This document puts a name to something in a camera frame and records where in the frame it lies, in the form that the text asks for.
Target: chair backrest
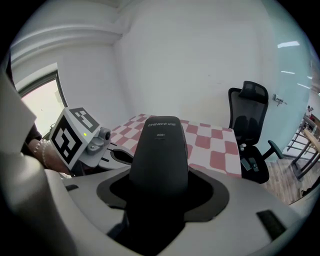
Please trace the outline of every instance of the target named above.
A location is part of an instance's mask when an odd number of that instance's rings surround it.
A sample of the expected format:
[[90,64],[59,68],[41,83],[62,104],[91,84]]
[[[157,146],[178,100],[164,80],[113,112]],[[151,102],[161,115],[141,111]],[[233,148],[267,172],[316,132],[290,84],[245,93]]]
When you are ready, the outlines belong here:
[[243,88],[230,88],[230,125],[238,144],[258,143],[268,109],[269,95],[262,85],[244,81]]

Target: wrist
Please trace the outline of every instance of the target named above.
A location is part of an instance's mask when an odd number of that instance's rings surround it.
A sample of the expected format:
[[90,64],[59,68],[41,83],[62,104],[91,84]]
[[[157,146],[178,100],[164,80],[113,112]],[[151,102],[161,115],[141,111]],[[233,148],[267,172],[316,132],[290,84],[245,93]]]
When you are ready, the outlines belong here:
[[33,153],[34,157],[41,162],[45,168],[48,168],[47,162],[46,162],[46,148],[50,145],[50,141],[41,139],[33,139],[28,144],[29,149]]

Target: window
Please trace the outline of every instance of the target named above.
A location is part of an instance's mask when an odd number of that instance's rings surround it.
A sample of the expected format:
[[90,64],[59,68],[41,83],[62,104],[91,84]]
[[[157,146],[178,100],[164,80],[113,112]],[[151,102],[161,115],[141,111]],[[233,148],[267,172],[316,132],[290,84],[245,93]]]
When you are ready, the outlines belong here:
[[61,111],[67,107],[58,72],[55,71],[32,82],[21,89],[19,94],[22,101],[36,115],[35,125],[38,131],[46,137]]

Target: hand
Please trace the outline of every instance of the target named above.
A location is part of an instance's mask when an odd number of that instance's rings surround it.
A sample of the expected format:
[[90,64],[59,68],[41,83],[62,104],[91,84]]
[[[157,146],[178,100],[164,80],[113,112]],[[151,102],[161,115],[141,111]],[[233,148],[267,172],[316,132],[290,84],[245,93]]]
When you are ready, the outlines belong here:
[[[44,167],[51,169],[53,171],[56,171],[58,173],[65,173],[70,175],[68,168],[66,167],[65,163],[61,160],[61,158],[58,156],[57,152],[53,148],[51,144],[48,144],[45,149],[44,146],[41,145],[40,148],[37,150],[36,153],[34,153],[34,150],[39,143],[38,140],[33,139],[29,143],[29,148],[31,152],[34,154],[34,157],[38,159],[39,162],[41,162]],[[44,151],[44,157],[45,157],[45,163],[43,161],[42,152]]]

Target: wooden floor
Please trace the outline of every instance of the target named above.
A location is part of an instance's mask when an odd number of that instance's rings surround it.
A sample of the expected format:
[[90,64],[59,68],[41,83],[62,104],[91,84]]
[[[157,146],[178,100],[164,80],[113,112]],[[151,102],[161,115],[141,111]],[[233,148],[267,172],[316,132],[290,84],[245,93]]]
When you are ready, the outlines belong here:
[[[299,181],[290,165],[293,158],[285,157],[277,162],[267,162],[270,179],[262,184],[270,193],[277,196],[285,204],[290,205],[301,198],[299,189],[306,191],[320,176],[320,162]],[[297,164],[302,167],[307,160],[298,160]]]

